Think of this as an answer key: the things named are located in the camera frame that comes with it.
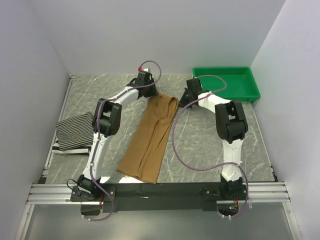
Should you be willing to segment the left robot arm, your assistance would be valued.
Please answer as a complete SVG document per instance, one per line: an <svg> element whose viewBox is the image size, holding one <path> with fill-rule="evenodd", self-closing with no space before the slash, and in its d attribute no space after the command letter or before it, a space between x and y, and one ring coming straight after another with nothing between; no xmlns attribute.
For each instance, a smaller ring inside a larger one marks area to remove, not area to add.
<svg viewBox="0 0 320 240"><path fill-rule="evenodd" d="M149 68L139 68L137 77L115 96L97 102L93 116L93 143L87 164L77 180L77 186L88 201L102 194L101 170L108 146L121 125L122 110L141 97L158 94L155 80Z"/></svg>

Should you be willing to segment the thin striped tank top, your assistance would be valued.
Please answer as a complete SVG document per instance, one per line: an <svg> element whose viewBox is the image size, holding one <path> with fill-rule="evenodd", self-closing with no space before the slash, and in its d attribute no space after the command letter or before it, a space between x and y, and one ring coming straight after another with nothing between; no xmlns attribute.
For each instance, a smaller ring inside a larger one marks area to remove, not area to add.
<svg viewBox="0 0 320 240"><path fill-rule="evenodd" d="M91 112L71 117L55 124L59 149L73 150L79 147L92 145L94 128Z"/></svg>

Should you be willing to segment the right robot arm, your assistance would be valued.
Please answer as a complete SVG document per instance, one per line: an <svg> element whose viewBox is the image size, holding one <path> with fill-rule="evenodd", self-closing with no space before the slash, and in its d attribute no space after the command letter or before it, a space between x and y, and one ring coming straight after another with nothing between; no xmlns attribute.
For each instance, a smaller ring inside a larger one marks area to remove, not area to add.
<svg viewBox="0 0 320 240"><path fill-rule="evenodd" d="M241 151L248 123L240 101L232 101L215 95L227 88L227 83L221 77L213 75L213 78L221 80L224 86L215 91L204 90L199 78L186 81L187 87L179 101L183 110L197 105L215 114L216 132L222 140L223 163L213 167L204 168L208 171L222 166L220 184L215 196L226 200L234 199L240 193L246 191L243 180L246 178L241 168Z"/></svg>

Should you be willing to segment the tan tank top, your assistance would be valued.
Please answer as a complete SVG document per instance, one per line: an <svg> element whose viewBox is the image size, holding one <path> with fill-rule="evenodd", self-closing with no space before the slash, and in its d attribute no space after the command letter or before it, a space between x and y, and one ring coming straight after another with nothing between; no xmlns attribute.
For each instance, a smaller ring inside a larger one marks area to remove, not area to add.
<svg viewBox="0 0 320 240"><path fill-rule="evenodd" d="M118 172L145 183L157 183L177 109L175 97L158 94L149 99Z"/></svg>

